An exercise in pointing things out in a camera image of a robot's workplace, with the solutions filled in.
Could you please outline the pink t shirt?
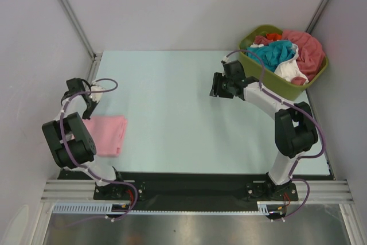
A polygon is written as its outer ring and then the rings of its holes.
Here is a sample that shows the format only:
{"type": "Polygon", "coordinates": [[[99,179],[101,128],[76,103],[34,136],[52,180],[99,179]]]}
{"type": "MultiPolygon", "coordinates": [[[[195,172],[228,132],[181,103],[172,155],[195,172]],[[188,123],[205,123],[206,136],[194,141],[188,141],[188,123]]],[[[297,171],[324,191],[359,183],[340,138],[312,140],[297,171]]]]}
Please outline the pink t shirt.
{"type": "Polygon", "coordinates": [[[118,157],[122,152],[124,136],[127,130],[127,119],[118,116],[92,116],[83,119],[96,145],[99,157],[118,157]]]}

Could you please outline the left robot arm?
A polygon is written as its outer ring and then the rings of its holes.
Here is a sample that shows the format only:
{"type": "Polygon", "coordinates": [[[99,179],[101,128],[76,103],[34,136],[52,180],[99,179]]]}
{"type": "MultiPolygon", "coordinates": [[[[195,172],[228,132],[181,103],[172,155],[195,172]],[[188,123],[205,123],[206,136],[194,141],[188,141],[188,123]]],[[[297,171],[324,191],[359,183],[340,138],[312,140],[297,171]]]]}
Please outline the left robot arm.
{"type": "Polygon", "coordinates": [[[42,125],[51,155],[56,165],[73,172],[82,172],[94,180],[98,187],[115,199],[122,198],[127,185],[118,180],[113,166],[96,159],[97,147],[83,119],[90,119],[103,93],[117,89],[118,83],[110,78],[87,82],[81,78],[66,81],[67,91],[61,98],[57,116],[42,125]]]}

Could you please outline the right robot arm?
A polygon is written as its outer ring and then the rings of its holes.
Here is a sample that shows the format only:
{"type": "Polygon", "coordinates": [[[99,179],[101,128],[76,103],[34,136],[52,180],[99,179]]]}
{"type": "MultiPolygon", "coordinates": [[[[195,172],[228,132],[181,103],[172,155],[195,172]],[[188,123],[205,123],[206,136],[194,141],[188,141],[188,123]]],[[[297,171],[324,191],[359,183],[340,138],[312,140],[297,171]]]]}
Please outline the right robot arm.
{"type": "Polygon", "coordinates": [[[221,63],[224,71],[213,75],[210,96],[237,97],[258,107],[274,120],[278,154],[266,174],[263,191],[269,199],[277,200],[291,185],[291,176],[300,157],[318,142],[311,108],[306,102],[288,103],[281,96],[271,93],[260,80],[247,77],[238,60],[223,60],[221,63]]]}

